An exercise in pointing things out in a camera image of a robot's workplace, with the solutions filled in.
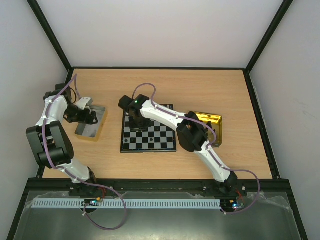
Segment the silver gold tin lid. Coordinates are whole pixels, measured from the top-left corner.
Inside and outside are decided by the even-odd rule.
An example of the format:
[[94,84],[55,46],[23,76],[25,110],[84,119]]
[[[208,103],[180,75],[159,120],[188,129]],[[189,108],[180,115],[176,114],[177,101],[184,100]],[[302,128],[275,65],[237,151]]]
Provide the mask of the silver gold tin lid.
[[79,123],[75,130],[75,136],[81,140],[97,142],[102,133],[103,126],[107,118],[107,108],[101,105],[91,105],[92,124]]

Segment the black silver chess board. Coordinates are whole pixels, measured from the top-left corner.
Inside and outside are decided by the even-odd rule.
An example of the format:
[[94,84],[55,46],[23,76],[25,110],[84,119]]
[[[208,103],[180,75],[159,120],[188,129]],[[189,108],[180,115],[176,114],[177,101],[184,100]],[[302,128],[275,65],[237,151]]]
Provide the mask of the black silver chess board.
[[120,152],[124,153],[157,153],[176,152],[176,132],[170,127],[152,120],[145,131],[132,131],[129,114],[123,112]]

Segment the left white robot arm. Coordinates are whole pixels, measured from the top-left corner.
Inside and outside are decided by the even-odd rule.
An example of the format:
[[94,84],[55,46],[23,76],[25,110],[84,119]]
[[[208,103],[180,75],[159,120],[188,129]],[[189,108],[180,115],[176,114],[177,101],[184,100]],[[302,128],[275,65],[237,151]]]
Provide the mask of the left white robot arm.
[[40,120],[26,130],[26,137],[32,153],[40,167],[58,170],[66,174],[74,184],[96,184],[93,171],[75,157],[71,140],[63,128],[68,123],[97,124],[97,113],[85,100],[84,104],[72,102],[71,88],[64,83],[57,84],[54,91],[43,97],[45,107]]

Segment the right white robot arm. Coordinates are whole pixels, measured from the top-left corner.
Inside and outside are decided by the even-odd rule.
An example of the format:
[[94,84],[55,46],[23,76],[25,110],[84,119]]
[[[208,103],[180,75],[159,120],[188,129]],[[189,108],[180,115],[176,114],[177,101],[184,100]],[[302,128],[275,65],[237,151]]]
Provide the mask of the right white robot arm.
[[129,127],[135,132],[148,129],[151,121],[174,130],[180,146],[185,151],[196,154],[209,168],[218,191],[224,196],[235,191],[238,181],[236,173],[223,163],[209,142],[207,132],[212,132],[213,129],[200,121],[193,111],[177,112],[154,103],[142,94],[135,99],[124,95],[118,106],[128,114]]

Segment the gold tin with black pieces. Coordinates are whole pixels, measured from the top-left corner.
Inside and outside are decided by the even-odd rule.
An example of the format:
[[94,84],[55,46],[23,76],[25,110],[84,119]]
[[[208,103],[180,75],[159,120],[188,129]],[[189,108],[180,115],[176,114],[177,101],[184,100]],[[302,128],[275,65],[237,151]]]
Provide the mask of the gold tin with black pieces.
[[217,114],[195,111],[198,119],[210,126],[215,132],[215,142],[211,145],[213,148],[219,148],[223,143],[223,117]]

